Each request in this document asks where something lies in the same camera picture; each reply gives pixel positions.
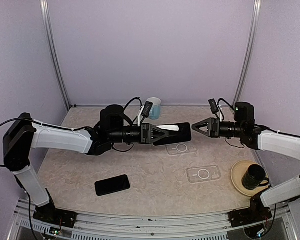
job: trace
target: plate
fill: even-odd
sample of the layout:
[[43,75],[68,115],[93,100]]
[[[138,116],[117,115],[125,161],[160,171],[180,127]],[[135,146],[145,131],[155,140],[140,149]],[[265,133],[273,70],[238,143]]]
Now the plate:
[[248,190],[242,185],[242,178],[246,174],[248,168],[253,165],[257,164],[254,161],[248,161],[248,160],[243,160],[243,161],[238,161],[235,165],[233,165],[231,169],[231,181],[234,185],[234,187],[243,195],[246,195],[248,197],[253,197],[257,193],[260,193],[261,191],[265,190],[268,188],[268,186],[259,186],[254,190]]

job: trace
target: black cylinder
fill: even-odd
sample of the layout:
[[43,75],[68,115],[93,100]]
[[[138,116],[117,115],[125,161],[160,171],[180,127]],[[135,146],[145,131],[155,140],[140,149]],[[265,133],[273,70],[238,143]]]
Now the black cylinder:
[[108,132],[108,137],[113,143],[140,143],[141,128],[138,126],[124,126],[121,130]]
[[266,171],[262,166],[251,165],[242,178],[242,185],[248,190],[259,187],[261,182],[266,179]]
[[219,136],[225,138],[240,138],[243,134],[242,127],[236,122],[222,121],[219,124]]

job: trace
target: black smartphone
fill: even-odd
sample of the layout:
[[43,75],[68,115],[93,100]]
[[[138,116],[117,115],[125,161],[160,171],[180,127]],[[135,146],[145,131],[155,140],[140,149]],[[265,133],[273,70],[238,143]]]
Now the black smartphone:
[[94,187],[96,195],[103,196],[129,189],[130,182],[127,175],[121,175],[96,181]]
[[169,136],[156,141],[153,143],[154,146],[162,146],[168,144],[179,144],[190,142],[192,140],[191,136],[191,125],[188,122],[172,124],[179,127],[179,131],[169,131]]

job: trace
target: lavender wall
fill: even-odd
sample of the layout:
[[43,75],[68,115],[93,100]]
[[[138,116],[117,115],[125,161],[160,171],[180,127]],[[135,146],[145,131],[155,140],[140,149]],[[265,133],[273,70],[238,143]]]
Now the lavender wall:
[[[300,135],[300,0],[265,0],[241,101],[258,124]],[[300,174],[300,162],[261,152],[277,185]],[[300,234],[300,200],[290,204]]]
[[[66,114],[57,85],[38,0],[0,0],[0,123],[29,112],[39,120],[59,124]],[[2,138],[8,126],[0,129]],[[38,168],[44,151],[33,151]],[[13,175],[0,168],[0,240],[5,239],[21,190]]]
[[49,10],[71,103],[231,101],[253,0],[53,0]]

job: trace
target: metal pole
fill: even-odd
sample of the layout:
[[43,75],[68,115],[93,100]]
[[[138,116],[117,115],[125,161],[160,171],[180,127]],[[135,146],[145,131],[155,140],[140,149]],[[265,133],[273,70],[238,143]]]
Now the metal pole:
[[236,88],[235,96],[232,105],[234,105],[236,102],[240,100],[240,97],[242,95],[242,91],[245,85],[245,81],[248,74],[248,69],[251,61],[251,56],[253,53],[253,47],[255,43],[256,33],[257,33],[257,27],[258,27],[258,21],[259,21],[259,15],[260,15],[260,9],[261,9],[261,0],[254,0],[254,7],[253,7],[253,14],[252,14],[252,22],[250,27],[250,33],[249,33],[249,39],[248,39],[248,46],[246,48],[245,56],[244,56],[244,62],[240,74],[240,80],[239,84]]
[[63,80],[62,74],[61,74],[61,69],[59,65],[59,60],[56,52],[56,47],[55,47],[55,42],[54,42],[54,36],[52,32],[52,27],[51,27],[51,21],[50,21],[50,15],[49,15],[49,8],[48,8],[48,0],[40,0],[40,5],[41,5],[41,12],[42,12],[42,17],[43,17],[43,23],[44,23],[44,28],[46,31],[46,36],[48,39],[48,44],[49,44],[49,50],[56,74],[56,79],[61,91],[61,95],[63,98],[64,105],[66,109],[69,111],[71,108],[71,103],[69,99],[69,95],[65,86],[65,82]]

